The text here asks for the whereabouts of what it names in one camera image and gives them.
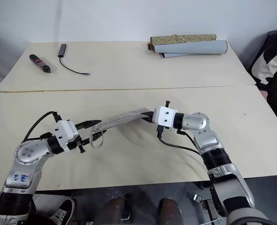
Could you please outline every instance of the black bag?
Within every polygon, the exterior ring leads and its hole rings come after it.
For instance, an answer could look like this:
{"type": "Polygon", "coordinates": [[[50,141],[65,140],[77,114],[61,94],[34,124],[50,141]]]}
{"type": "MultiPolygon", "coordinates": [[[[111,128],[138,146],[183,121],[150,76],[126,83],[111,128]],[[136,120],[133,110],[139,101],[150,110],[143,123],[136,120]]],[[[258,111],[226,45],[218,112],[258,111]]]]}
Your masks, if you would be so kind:
{"type": "Polygon", "coordinates": [[[277,116],[277,30],[268,33],[248,72],[259,90],[267,91],[267,101],[277,116]]]}

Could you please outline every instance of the gray floor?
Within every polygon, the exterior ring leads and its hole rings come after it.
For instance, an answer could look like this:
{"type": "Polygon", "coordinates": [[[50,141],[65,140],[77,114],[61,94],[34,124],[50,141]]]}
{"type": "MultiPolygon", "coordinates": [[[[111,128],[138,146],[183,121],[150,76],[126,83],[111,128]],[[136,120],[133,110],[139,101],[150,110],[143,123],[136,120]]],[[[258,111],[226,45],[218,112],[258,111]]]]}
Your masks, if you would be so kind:
{"type": "MultiPolygon", "coordinates": [[[[247,179],[247,183],[253,192],[257,209],[277,223],[277,176],[247,179]]],[[[72,196],[77,201],[74,220],[83,218],[92,220],[107,201],[131,193],[135,202],[134,224],[155,225],[159,202],[165,197],[170,197],[178,203],[185,224],[198,225],[210,221],[207,211],[191,201],[195,193],[198,193],[204,199],[210,199],[210,192],[208,189],[199,189],[196,183],[192,182],[105,187],[47,193],[47,195],[37,194],[34,196],[37,212],[47,217],[51,216],[66,198],[72,196]]]]}

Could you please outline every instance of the person's leg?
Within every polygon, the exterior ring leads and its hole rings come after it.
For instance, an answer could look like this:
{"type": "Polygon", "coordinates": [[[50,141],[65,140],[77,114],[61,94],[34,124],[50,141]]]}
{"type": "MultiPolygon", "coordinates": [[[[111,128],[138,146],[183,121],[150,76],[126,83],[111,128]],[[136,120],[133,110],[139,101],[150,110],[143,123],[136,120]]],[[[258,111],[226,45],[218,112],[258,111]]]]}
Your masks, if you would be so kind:
{"type": "Polygon", "coordinates": [[[50,218],[37,214],[29,214],[27,225],[66,225],[73,216],[74,210],[74,200],[67,199],[50,218]]]}
{"type": "Polygon", "coordinates": [[[124,198],[119,197],[110,200],[98,213],[93,225],[120,224],[124,207],[124,198]]]}
{"type": "Polygon", "coordinates": [[[29,214],[27,225],[56,225],[52,220],[37,214],[29,214]]]}
{"type": "Polygon", "coordinates": [[[158,225],[183,225],[181,210],[173,199],[163,199],[159,210],[158,225]]]}
{"type": "Polygon", "coordinates": [[[67,199],[49,219],[56,225],[66,225],[72,218],[74,210],[75,201],[73,199],[67,199]]]}

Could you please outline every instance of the white table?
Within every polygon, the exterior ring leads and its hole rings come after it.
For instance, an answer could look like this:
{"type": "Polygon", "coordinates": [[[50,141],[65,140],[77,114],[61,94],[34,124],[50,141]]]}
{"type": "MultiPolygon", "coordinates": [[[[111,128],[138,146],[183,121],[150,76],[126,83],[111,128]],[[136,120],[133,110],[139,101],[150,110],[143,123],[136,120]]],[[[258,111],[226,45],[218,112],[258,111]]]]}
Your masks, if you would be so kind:
{"type": "Polygon", "coordinates": [[[228,45],[224,55],[190,55],[163,59],[147,42],[69,42],[62,61],[61,43],[32,43],[0,83],[0,91],[118,90],[253,85],[228,45]],[[52,70],[44,73],[29,59],[36,54],[52,70]]]}
{"type": "MultiPolygon", "coordinates": [[[[255,86],[165,90],[103,90],[0,93],[0,188],[13,163],[13,152],[30,126],[56,110],[75,123],[105,120],[132,109],[153,110],[171,100],[183,113],[203,112],[242,175],[277,175],[277,118],[255,86]]],[[[52,116],[33,136],[54,128],[52,116]]],[[[88,131],[80,132],[82,137],[88,131]]],[[[165,131],[170,143],[193,147],[189,140],[165,131]]],[[[59,154],[43,169],[39,190],[95,188],[134,184],[208,180],[202,159],[169,148],[156,139],[156,126],[143,120],[105,134],[100,150],[59,154]]]]}

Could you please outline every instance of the rolled mat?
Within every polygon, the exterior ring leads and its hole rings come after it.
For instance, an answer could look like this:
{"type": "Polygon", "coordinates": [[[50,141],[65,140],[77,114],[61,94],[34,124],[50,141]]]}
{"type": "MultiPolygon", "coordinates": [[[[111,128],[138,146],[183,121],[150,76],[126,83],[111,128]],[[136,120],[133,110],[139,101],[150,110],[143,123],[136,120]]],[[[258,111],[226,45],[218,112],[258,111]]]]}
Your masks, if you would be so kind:
{"type": "Polygon", "coordinates": [[[154,45],[154,52],[156,53],[225,54],[227,49],[228,44],[225,40],[154,45]]]}
{"type": "Polygon", "coordinates": [[[216,40],[215,34],[188,34],[151,37],[151,45],[169,45],[185,42],[213,41],[216,40]]]}

